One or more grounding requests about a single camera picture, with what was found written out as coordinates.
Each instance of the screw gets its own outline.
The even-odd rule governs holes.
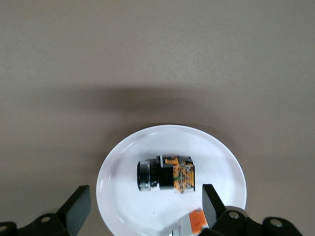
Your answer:
[[[0,232],[5,231],[5,230],[6,230],[6,228],[7,228],[7,226],[6,226],[6,225],[2,225],[2,226],[0,226]]]
[[[277,219],[271,219],[270,220],[270,223],[275,226],[275,227],[278,227],[278,228],[281,228],[282,227],[282,223],[280,220],[277,220]]]
[[[229,215],[230,215],[230,217],[233,218],[233,219],[238,219],[238,218],[240,218],[240,215],[239,215],[237,212],[235,212],[235,211],[231,211],[231,212],[229,213]]]

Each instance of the orange component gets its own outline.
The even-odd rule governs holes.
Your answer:
[[[178,165],[179,165],[179,162],[178,162],[178,159],[177,159],[177,158],[175,158],[175,159],[173,159],[173,160],[167,160],[167,159],[165,159],[165,163],[166,163],[166,164],[173,164],[173,166],[178,166]]]
[[[194,210],[189,214],[189,218],[193,234],[201,233],[202,229],[207,225],[207,220],[203,210]]]

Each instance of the electronic component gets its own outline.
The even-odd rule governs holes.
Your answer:
[[[195,191],[195,167],[190,157],[157,156],[156,159],[139,161],[137,183],[140,191],[176,189],[180,193]]]
[[[180,228],[174,229],[169,236],[198,236],[205,228],[208,224],[203,210],[194,210],[181,218]]]

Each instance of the white plate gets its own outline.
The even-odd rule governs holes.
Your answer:
[[[190,156],[195,165],[195,192],[140,192],[138,161],[157,155]],[[211,183],[226,206],[245,208],[243,171],[230,150],[213,136],[181,125],[140,130],[117,144],[97,178],[99,212],[115,236],[167,236],[185,214],[202,208],[202,184]]]

